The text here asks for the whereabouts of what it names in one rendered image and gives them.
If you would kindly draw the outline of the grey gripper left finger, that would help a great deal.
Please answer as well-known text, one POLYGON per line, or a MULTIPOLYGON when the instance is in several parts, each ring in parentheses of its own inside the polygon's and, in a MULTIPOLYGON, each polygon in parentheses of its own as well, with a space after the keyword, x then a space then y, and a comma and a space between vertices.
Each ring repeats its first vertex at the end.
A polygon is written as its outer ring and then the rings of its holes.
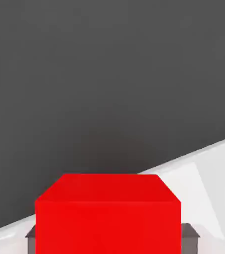
POLYGON ((27 254, 36 254, 36 226, 34 225, 32 229, 27 233, 25 238, 27 239, 27 254))

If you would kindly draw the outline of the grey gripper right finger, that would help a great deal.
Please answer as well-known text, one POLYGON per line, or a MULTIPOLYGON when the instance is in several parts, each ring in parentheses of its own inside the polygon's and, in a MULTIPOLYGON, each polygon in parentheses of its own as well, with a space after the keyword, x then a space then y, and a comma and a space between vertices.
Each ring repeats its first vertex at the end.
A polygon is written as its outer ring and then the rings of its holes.
POLYGON ((200 235, 190 223, 181 224, 181 254, 198 254, 200 235))

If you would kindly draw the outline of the small red cube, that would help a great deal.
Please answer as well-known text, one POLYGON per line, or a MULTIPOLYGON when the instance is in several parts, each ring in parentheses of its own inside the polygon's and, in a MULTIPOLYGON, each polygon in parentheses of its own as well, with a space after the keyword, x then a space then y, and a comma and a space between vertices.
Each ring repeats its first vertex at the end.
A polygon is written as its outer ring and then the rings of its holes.
POLYGON ((64 174, 35 214, 36 254, 181 254, 181 203, 157 175, 64 174))

